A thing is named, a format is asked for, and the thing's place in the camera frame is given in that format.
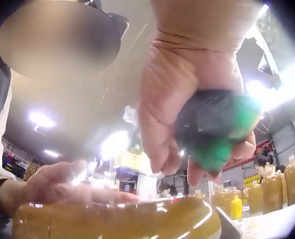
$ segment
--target fluorescent light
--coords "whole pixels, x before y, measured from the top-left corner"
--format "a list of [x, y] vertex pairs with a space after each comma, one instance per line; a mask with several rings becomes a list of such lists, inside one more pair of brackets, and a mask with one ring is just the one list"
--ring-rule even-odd
[[129, 144], [128, 132], [118, 131], [108, 137], [101, 145], [101, 155], [102, 159], [110, 160], [125, 150], [127, 150]]
[[263, 5], [263, 7], [260, 9], [258, 13], [258, 18], [262, 17], [266, 11], [268, 10], [269, 6], [267, 4]]
[[29, 115], [29, 119], [36, 123], [37, 125], [43, 126], [43, 127], [53, 127], [54, 123], [51, 119], [49, 119], [47, 116], [43, 115], [39, 112], [33, 112]]
[[50, 150], [45, 150], [45, 153], [48, 155], [51, 155], [52, 157], [55, 157], [55, 158], [58, 158], [58, 156], [59, 156], [57, 153], [52, 152]]

